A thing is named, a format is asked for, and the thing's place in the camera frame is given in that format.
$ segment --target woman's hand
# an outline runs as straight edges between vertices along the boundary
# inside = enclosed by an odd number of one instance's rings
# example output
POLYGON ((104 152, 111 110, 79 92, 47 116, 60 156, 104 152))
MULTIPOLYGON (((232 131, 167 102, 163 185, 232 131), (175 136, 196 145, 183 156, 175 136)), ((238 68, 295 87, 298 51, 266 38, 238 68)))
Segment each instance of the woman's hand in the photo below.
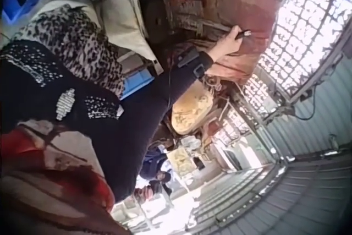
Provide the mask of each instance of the woman's hand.
POLYGON ((238 40, 235 40, 235 38, 241 31, 242 29, 239 26, 233 27, 228 35, 224 35, 219 39, 215 46, 206 51, 206 53, 216 62, 227 54, 237 52, 242 44, 242 38, 238 40))

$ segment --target wall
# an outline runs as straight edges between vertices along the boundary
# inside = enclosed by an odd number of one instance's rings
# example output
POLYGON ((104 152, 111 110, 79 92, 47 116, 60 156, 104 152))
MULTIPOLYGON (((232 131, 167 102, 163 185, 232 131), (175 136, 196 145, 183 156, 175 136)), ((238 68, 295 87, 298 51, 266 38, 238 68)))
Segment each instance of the wall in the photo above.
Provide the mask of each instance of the wall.
MULTIPOLYGON (((343 58, 334 73, 316 88, 315 114, 309 121, 295 117, 276 118, 267 131, 283 155, 296 156, 331 148, 329 135, 335 134, 339 144, 352 141, 352 59, 343 58)), ((296 115, 309 117, 313 97, 296 104, 296 115)))

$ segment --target lattice window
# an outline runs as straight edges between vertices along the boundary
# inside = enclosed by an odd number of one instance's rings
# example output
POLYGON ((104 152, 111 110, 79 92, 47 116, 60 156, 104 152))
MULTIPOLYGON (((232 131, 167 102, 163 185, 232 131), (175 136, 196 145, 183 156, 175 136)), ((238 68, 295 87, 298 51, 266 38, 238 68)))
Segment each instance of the lattice window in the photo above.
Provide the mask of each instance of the lattice window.
MULTIPOLYGON (((259 64, 290 95, 321 65, 351 16, 352 0, 333 0, 329 9, 330 1, 286 0, 279 11, 276 34, 259 64)), ((255 97, 251 104, 263 114, 267 110, 260 102, 265 89, 260 84, 261 92, 255 92, 259 83, 254 76, 247 93, 255 97)))
POLYGON ((268 93, 268 86, 255 74, 252 75, 245 85, 244 97, 262 118, 269 116, 281 105, 280 102, 271 99, 268 93))
POLYGON ((223 128, 214 136, 215 144, 224 144, 227 146, 232 141, 236 141, 249 132, 248 125, 244 120, 231 109, 223 121, 223 128))

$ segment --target red fabric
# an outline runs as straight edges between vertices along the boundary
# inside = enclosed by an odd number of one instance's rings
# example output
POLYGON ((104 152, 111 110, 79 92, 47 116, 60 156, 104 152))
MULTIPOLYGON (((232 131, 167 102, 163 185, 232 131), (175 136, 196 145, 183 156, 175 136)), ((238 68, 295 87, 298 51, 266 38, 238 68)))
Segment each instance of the red fabric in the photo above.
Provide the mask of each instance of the red fabric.
POLYGON ((110 196, 109 186, 89 166, 65 171, 46 170, 43 151, 36 148, 30 136, 21 130, 1 135, 1 157, 4 165, 7 163, 21 170, 34 167, 43 170, 48 179, 64 188, 64 195, 86 195, 104 205, 107 211, 112 210, 114 197, 110 196))

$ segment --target black sleeve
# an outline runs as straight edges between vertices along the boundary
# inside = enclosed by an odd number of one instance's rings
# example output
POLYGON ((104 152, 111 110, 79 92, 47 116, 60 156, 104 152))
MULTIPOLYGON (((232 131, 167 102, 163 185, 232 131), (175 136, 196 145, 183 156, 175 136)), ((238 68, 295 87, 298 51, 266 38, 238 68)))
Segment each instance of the black sleeve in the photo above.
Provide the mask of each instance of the black sleeve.
POLYGON ((123 175, 117 177, 118 172, 104 170, 107 181, 115 182, 111 188, 117 201, 133 192, 148 144, 168 109, 197 79, 194 69, 203 64, 208 70, 212 62, 209 55, 201 52, 188 65, 162 73, 149 85, 122 101, 124 113, 114 129, 118 139, 116 145, 119 147, 110 151, 108 159, 112 168, 116 168, 117 160, 120 162, 123 175))

